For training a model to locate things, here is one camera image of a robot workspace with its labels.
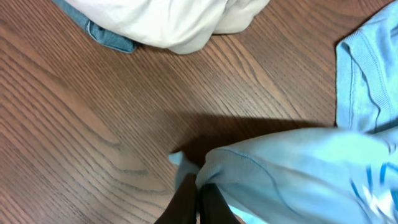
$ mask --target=wood grain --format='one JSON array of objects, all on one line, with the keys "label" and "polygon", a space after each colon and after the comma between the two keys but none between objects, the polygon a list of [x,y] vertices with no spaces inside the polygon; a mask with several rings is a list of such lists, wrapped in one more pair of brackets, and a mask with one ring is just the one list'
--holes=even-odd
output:
[{"label": "wood grain", "polygon": [[167,156],[333,126],[335,45],[391,0],[272,0],[194,54],[95,43],[51,1],[0,1],[0,223],[154,223]]}]

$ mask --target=crumpled cloth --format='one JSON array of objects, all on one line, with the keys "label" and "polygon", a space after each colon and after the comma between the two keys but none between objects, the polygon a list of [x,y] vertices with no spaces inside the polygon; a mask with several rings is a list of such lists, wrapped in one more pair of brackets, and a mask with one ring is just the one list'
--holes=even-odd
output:
[{"label": "crumpled cloth", "polygon": [[[396,223],[398,128],[377,136],[333,128],[268,134],[206,155],[197,187],[216,183],[247,223]],[[195,172],[182,152],[179,177]]]},{"label": "crumpled cloth", "polygon": [[269,0],[67,0],[104,29],[178,54],[241,32]]}]

